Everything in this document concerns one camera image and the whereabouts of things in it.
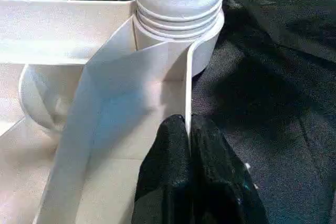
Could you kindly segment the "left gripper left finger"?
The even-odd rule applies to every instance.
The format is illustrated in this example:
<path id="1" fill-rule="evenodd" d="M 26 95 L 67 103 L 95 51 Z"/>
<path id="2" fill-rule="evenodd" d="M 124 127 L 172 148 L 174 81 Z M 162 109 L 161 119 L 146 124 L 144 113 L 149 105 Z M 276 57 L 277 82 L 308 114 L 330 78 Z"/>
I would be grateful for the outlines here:
<path id="1" fill-rule="evenodd" d="M 191 158 L 181 115 L 160 124 L 136 186 L 133 223 L 190 223 Z"/>

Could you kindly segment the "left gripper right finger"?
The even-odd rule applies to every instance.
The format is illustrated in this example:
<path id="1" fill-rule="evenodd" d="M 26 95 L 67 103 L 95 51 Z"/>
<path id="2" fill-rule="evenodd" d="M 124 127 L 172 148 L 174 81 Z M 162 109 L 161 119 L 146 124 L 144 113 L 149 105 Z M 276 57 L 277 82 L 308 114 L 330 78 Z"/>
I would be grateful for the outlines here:
<path id="1" fill-rule="evenodd" d="M 267 223 L 265 208 L 245 164 L 210 118 L 193 115 L 195 223 Z"/>

